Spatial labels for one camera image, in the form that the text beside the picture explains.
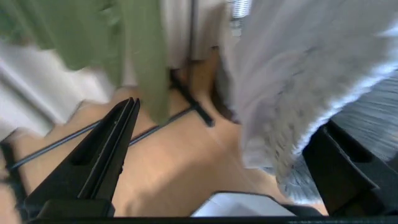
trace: floor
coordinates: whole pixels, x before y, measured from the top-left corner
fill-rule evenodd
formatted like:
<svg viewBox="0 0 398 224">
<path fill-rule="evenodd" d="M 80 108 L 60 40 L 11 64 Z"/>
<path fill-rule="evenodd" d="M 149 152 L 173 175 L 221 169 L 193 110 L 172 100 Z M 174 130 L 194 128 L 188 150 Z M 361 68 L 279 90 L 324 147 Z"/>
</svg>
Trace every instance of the floor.
<svg viewBox="0 0 398 224">
<path fill-rule="evenodd" d="M 238 145 L 240 127 L 224 119 L 210 101 L 210 88 L 218 64 L 218 54 L 195 65 L 192 92 L 215 119 L 207 128 L 192 111 L 167 127 L 129 148 L 113 197 L 116 216 L 189 216 L 212 193 L 219 190 L 254 192 L 289 203 L 277 189 L 275 178 L 245 169 Z M 101 119 L 117 102 L 139 96 L 133 88 L 118 90 L 107 105 L 84 102 L 71 121 L 57 126 L 45 138 L 26 134 L 12 141 L 17 158 L 22 158 L 88 124 Z M 188 107 L 175 90 L 170 92 L 170 113 Z M 141 109 L 133 136 L 151 127 L 153 122 Z M 41 181 L 86 136 L 83 134 L 21 167 L 24 183 L 32 192 Z M 9 189 L 0 185 L 0 219 L 18 222 Z M 313 205 L 325 213 L 323 205 Z"/>
</svg>

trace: green garment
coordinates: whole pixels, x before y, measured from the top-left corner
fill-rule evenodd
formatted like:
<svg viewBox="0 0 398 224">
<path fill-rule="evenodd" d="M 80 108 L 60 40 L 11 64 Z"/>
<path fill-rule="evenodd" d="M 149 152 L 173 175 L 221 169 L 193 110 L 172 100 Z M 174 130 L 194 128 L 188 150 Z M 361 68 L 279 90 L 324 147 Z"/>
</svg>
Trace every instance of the green garment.
<svg viewBox="0 0 398 224">
<path fill-rule="evenodd" d="M 120 86 L 124 51 L 132 61 L 151 118 L 168 118 L 165 40 L 159 0 L 0 0 L 0 36 L 55 49 L 65 66 L 103 67 Z M 125 49 L 125 40 L 132 49 Z"/>
</svg>

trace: curtain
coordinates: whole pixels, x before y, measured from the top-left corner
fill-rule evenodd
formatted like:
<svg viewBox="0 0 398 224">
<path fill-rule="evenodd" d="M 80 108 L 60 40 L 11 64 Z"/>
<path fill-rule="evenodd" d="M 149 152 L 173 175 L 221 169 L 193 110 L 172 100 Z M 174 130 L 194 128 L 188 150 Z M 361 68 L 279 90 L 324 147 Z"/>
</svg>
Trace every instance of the curtain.
<svg viewBox="0 0 398 224">
<path fill-rule="evenodd" d="M 16 128 L 25 128 L 39 136 L 45 136 L 51 131 L 54 123 L 67 123 L 83 100 L 94 103 L 107 103 L 114 91 L 120 86 L 136 86 L 138 84 L 139 88 L 142 89 L 142 80 L 140 83 L 137 71 L 145 73 L 146 71 L 142 71 L 145 67 L 137 67 L 136 63 L 139 63 L 138 60 L 142 57 L 134 58 L 134 55 L 132 55 L 134 47 L 132 48 L 131 46 L 132 42 L 137 42 L 138 40 L 132 40 L 131 36 L 130 39 L 122 39 L 115 35 L 115 33 L 120 32 L 115 23 L 123 21 L 118 17 L 119 8 L 116 8 L 115 2 L 117 1 L 51 1 L 50 4 L 44 4 L 47 1 L 43 0 L 5 0 L 1 2 L 0 94 L 3 97 L 0 101 L 0 139 L 5 138 Z M 135 4 L 142 4 L 140 1 L 121 1 L 121 3 L 125 4 L 125 9 L 131 7 L 130 10 L 134 10 Z M 152 3 L 157 4 L 160 8 L 158 13 L 160 14 L 161 24 L 158 25 L 163 27 L 166 43 L 164 54 L 166 55 L 167 63 L 165 62 L 164 65 L 171 68 L 181 68 L 185 65 L 188 51 L 191 1 L 152 0 Z M 18 24 L 22 25 L 20 27 L 17 26 L 15 29 L 15 26 L 10 23 L 15 21 L 15 17 L 10 19 L 10 15 L 6 14 L 8 11 L 4 9 L 19 6 L 21 7 L 19 11 L 13 9 L 14 12 L 21 12 L 23 9 L 27 10 L 27 7 L 34 9 L 35 12 L 41 12 L 40 10 L 44 10 L 46 7 L 60 9 L 60 5 L 57 4 L 62 4 L 62 7 L 67 7 L 69 11 L 74 11 L 77 5 L 81 6 L 80 4 L 84 4 L 83 9 L 80 8 L 74 12 L 74 16 L 85 15 L 94 6 L 96 12 L 100 12 L 96 16 L 100 16 L 107 26 L 96 24 L 93 18 L 87 19 L 87 24 L 85 26 L 82 24 L 82 26 L 84 28 L 96 26 L 91 27 L 91 29 L 96 29 L 95 32 L 91 33 L 100 32 L 106 37 L 96 43 L 92 43 L 92 45 L 98 46 L 102 42 L 107 42 L 108 48 L 95 49 L 94 53 L 91 52 L 91 56 L 79 55 L 79 57 L 85 56 L 83 57 L 85 58 L 84 60 L 75 60 L 76 52 L 73 49 L 64 47 L 62 49 L 66 53 L 63 54 L 59 47 L 54 46 L 56 43 L 39 41 L 40 39 L 46 40 L 46 38 L 39 35 L 42 34 L 41 32 L 21 28 L 22 25 L 36 27 L 32 24 L 24 23 L 31 22 L 30 20 L 26 19 L 21 22 L 23 18 L 19 18 Z M 193 59 L 205 59 L 210 52 L 210 47 L 216 45 L 218 23 L 215 21 L 220 16 L 220 9 L 222 9 L 223 4 L 224 0 L 197 1 L 198 17 L 196 21 L 197 29 L 194 31 Z M 126 12 L 120 10 L 120 15 L 125 16 Z M 41 13 L 35 16 L 39 16 L 39 18 L 34 21 L 43 20 L 50 23 L 50 25 L 45 26 L 47 28 L 53 27 L 55 23 L 54 21 L 49 22 L 48 19 L 44 18 L 46 15 Z M 134 15 L 128 16 L 130 19 L 134 19 Z M 133 35 L 134 32 L 139 32 L 137 30 L 139 29 L 139 22 L 136 25 L 126 22 L 123 26 L 128 27 Z M 36 36 L 33 38 L 34 35 L 30 33 L 31 35 L 28 35 L 30 37 L 29 40 L 33 41 L 27 42 L 23 39 L 24 35 L 21 34 L 20 30 L 28 30 L 36 34 Z M 120 48 L 133 50 L 121 51 Z M 109 57 L 114 59 L 114 63 L 110 63 L 112 60 L 109 60 Z M 167 91 L 166 87 L 164 85 L 160 88 L 163 88 L 163 91 Z M 157 100 L 159 102 L 159 99 L 157 99 L 158 95 L 150 97 L 155 99 L 154 102 Z M 149 106 L 156 107 L 157 105 L 159 106 L 158 103 Z M 166 110 L 167 102 L 160 105 L 160 107 Z"/>
</svg>

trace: clothing rack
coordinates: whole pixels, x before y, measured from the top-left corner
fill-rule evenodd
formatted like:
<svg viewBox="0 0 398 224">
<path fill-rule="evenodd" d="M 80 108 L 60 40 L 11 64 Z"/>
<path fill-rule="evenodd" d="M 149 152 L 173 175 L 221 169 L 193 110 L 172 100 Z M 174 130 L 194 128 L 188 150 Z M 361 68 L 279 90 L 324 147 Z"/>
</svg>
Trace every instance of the clothing rack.
<svg viewBox="0 0 398 224">
<path fill-rule="evenodd" d="M 202 120 L 205 122 L 205 124 L 208 127 L 213 127 L 215 125 L 214 119 L 201 107 L 199 102 L 194 99 L 194 97 L 190 93 L 190 86 L 192 84 L 192 53 L 193 53 L 193 43 L 194 43 L 194 30 L 196 28 L 196 9 L 197 9 L 197 1 L 192 0 L 191 4 L 191 13 L 190 13 L 190 34 L 189 34 L 189 41 L 188 41 L 188 57 L 187 57 L 187 84 L 184 85 L 179 78 L 177 77 L 177 71 L 176 69 L 170 69 L 170 81 L 171 81 L 171 86 L 170 88 L 174 88 L 177 91 L 180 92 L 180 94 L 184 97 L 184 99 L 189 103 L 189 107 L 169 118 L 169 120 L 161 125 L 156 125 L 153 126 L 143 133 L 138 134 L 134 138 L 130 140 L 129 146 L 134 145 L 135 143 L 143 140 L 144 138 L 150 136 L 151 134 L 155 133 L 156 131 L 162 129 L 163 127 L 166 127 L 168 124 L 178 120 L 182 116 L 186 115 L 187 113 L 191 111 L 196 111 L 198 115 L 202 118 Z M 93 128 L 97 126 L 97 124 L 100 123 L 101 120 L 96 121 L 92 124 L 89 124 L 85 126 L 84 128 L 81 128 L 78 131 L 75 131 L 74 133 L 69 134 L 68 136 L 65 136 L 64 138 L 59 139 L 58 141 L 53 142 L 52 144 L 43 147 L 42 149 L 39 149 L 38 151 L 33 152 L 32 154 L 29 154 L 28 156 L 25 156 L 24 158 L 20 159 L 19 161 L 16 161 L 16 157 L 14 154 L 14 151 L 11 147 L 11 145 L 5 141 L 0 142 L 0 148 L 3 154 L 3 158 L 6 162 L 6 169 L 9 173 L 9 176 L 5 179 L 2 180 L 1 183 L 7 184 L 10 186 L 12 191 L 14 192 L 15 198 L 16 198 L 16 208 L 19 212 L 19 215 L 21 216 L 22 220 L 24 221 L 27 218 L 27 214 L 24 211 L 24 209 L 20 209 L 23 207 L 24 200 L 27 197 L 27 191 L 24 187 L 23 181 L 21 179 L 21 174 L 19 172 L 20 166 L 26 164 L 27 162 L 41 156 L 42 154 L 45 154 L 46 152 L 49 152 L 58 146 L 80 136 L 81 134 L 84 134 Z"/>
</svg>

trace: white curtain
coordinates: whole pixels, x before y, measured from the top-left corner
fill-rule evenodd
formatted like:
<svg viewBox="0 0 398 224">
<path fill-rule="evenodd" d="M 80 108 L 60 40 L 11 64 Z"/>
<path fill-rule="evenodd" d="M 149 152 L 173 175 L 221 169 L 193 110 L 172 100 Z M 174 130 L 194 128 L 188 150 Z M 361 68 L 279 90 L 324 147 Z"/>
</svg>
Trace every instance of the white curtain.
<svg viewBox="0 0 398 224">
<path fill-rule="evenodd" d="M 162 1 L 168 63 L 173 68 L 182 67 L 187 57 L 191 3 Z M 216 45 L 217 21 L 225 0 L 196 3 L 193 59 L 201 60 Z M 135 86 L 134 77 L 133 65 L 126 63 L 123 85 Z M 45 136 L 53 123 L 68 122 L 83 100 L 107 103 L 114 91 L 115 87 L 100 69 L 70 71 L 54 50 L 0 42 L 0 140 L 16 128 Z"/>
</svg>

